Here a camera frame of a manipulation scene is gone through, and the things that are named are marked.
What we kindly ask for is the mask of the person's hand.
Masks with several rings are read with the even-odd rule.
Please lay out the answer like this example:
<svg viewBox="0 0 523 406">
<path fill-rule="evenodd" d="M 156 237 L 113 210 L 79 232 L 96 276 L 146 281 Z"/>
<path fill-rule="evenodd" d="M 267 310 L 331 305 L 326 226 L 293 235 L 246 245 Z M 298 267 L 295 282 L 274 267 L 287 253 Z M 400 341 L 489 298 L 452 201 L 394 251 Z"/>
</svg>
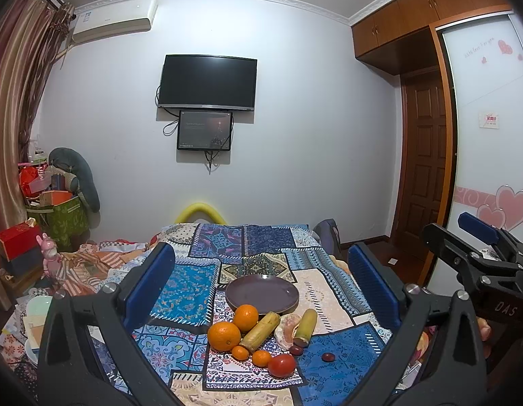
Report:
<svg viewBox="0 0 523 406">
<path fill-rule="evenodd" d="M 486 319 L 477 317 L 477 324 L 480 331 L 480 336 L 483 342 L 487 341 L 491 335 L 491 326 L 487 323 Z"/>
</svg>

